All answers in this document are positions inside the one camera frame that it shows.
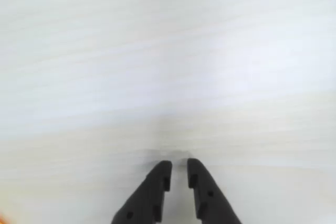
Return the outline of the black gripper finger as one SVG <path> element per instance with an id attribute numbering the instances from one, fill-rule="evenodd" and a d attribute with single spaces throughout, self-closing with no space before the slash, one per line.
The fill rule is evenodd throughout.
<path id="1" fill-rule="evenodd" d="M 196 217 L 205 224 L 241 224 L 230 203 L 204 164 L 187 160 L 188 187 L 193 189 Z"/>
<path id="2" fill-rule="evenodd" d="M 114 224 L 162 222 L 164 195 L 170 190 L 171 174 L 172 162 L 158 162 L 115 213 L 111 222 Z"/>

